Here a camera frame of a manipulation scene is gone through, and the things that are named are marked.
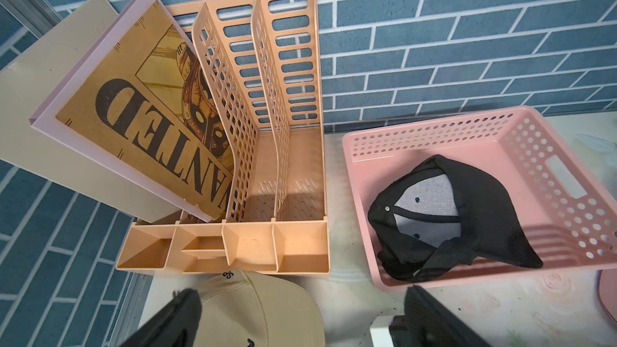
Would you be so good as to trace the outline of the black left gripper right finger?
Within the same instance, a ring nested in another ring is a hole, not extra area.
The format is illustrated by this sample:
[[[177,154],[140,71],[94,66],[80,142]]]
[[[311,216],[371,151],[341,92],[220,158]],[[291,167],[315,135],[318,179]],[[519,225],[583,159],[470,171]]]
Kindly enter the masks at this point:
[[[404,315],[409,346],[489,346],[422,287],[407,290]]]

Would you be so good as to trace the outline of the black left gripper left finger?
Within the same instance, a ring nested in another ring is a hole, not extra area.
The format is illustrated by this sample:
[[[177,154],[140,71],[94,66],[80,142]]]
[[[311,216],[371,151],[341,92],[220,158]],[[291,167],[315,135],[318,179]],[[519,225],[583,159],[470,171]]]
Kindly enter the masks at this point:
[[[180,347],[194,345],[202,314],[198,291],[175,292],[172,300],[121,347]]]

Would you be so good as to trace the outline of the beige baseball cap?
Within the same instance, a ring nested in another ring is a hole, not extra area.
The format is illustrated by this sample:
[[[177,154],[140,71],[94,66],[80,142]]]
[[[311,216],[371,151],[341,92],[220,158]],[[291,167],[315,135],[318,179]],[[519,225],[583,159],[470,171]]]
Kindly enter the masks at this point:
[[[301,286],[240,269],[194,289],[202,313],[195,346],[324,346],[321,311]]]

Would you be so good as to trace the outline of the black baseball cap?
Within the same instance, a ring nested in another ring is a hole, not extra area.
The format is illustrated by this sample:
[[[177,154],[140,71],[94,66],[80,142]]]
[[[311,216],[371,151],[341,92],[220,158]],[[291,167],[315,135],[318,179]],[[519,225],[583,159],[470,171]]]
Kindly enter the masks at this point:
[[[506,188],[492,175],[441,155],[382,191],[368,210],[392,278],[432,281],[477,258],[539,269]]]

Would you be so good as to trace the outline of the pink baseball cap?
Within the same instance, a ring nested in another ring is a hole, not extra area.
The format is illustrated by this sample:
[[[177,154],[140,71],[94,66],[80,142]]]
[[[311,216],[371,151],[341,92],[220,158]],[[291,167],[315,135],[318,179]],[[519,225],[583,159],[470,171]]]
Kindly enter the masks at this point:
[[[598,281],[599,302],[607,316],[617,322],[617,270],[603,270]]]

